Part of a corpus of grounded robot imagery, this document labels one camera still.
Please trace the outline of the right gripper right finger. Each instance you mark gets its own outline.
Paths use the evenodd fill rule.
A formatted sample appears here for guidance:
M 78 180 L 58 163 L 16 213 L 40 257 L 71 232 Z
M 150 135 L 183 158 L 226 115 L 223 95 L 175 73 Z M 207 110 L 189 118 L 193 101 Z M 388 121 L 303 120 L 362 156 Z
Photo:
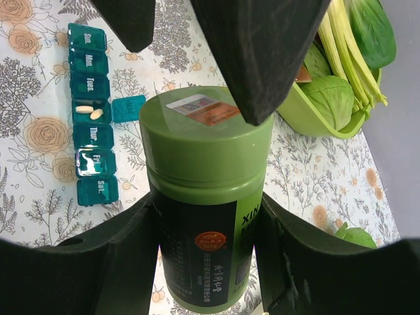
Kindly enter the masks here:
M 255 253 L 270 314 L 418 314 L 419 240 L 369 249 L 262 197 Z

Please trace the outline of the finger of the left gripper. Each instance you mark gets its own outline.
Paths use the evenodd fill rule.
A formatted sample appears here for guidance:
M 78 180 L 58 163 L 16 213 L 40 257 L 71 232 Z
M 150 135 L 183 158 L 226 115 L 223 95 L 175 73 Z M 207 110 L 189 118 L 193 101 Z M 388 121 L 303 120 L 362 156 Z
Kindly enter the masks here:
M 283 103 L 328 0 L 191 2 L 244 120 L 261 125 Z
M 154 36 L 155 0 L 90 0 L 124 47 L 139 53 Z

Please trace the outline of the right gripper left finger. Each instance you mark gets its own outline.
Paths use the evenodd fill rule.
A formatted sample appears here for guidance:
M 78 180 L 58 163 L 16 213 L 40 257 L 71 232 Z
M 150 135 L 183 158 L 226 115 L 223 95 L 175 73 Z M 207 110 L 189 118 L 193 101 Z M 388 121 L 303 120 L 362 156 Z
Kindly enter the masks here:
M 158 243 L 152 202 L 57 246 L 1 241 L 2 314 L 148 314 Z

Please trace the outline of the teal weekly pill organizer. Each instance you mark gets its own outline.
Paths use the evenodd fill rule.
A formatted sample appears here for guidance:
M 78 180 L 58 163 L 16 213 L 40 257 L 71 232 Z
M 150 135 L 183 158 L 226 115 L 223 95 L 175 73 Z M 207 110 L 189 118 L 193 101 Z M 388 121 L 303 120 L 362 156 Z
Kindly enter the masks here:
M 110 100 L 104 30 L 70 23 L 67 36 L 77 202 L 111 204 L 119 198 L 112 123 L 136 121 L 146 98 Z

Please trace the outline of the green pill bottle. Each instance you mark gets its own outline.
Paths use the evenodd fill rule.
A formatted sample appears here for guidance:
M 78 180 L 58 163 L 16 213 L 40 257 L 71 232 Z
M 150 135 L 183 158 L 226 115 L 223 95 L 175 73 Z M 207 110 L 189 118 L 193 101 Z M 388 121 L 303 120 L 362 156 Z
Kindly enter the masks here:
M 139 123 L 168 290 L 222 312 L 248 283 L 273 120 L 250 125 L 227 88 L 197 86 L 147 100 Z

